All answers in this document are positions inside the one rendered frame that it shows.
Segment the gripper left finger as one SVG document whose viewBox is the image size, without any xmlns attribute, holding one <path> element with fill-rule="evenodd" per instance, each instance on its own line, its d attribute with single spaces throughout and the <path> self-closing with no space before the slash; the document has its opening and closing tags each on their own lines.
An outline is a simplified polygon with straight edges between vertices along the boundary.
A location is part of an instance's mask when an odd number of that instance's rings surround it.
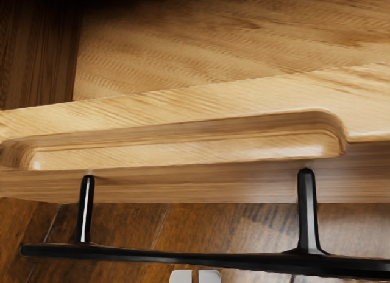
<svg viewBox="0 0 390 283">
<path fill-rule="evenodd" d="M 192 270 L 174 270 L 169 277 L 169 283 L 192 283 L 192 280 Z"/>
</svg>

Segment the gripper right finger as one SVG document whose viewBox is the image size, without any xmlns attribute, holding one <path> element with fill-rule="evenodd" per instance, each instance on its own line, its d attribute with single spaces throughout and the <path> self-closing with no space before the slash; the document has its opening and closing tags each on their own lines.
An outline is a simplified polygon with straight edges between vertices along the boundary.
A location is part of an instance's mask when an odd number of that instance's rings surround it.
<svg viewBox="0 0 390 283">
<path fill-rule="evenodd" d="M 221 275 L 218 270 L 199 270 L 198 283 L 221 283 Z"/>
</svg>

